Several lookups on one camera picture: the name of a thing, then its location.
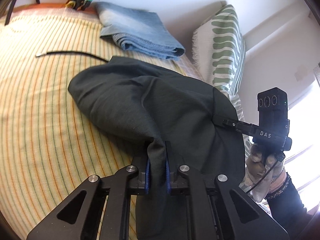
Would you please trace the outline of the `right hand white glove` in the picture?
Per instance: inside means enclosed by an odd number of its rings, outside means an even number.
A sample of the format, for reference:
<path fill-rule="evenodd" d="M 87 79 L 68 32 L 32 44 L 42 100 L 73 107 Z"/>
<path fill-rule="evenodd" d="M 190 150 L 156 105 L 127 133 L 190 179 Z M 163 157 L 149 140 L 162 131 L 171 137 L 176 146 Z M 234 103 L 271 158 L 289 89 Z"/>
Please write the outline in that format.
<path fill-rule="evenodd" d="M 284 161 L 277 161 L 275 154 L 268 154 L 263 145 L 253 144 L 246 159 L 245 176 L 240 188 L 259 203 L 265 199 L 270 185 L 283 171 L 285 171 Z"/>

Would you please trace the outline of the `right forearm black sleeve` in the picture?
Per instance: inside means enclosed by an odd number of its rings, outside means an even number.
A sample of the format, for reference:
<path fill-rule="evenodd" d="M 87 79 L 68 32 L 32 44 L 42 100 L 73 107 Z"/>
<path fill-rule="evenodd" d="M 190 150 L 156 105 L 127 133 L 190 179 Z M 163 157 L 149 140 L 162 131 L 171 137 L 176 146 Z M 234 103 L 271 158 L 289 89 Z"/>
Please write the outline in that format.
<path fill-rule="evenodd" d="M 312 220 L 312 215 L 307 213 L 290 175 L 285 171 L 270 185 L 265 199 L 272 217 L 291 239 L 297 239 Z"/>

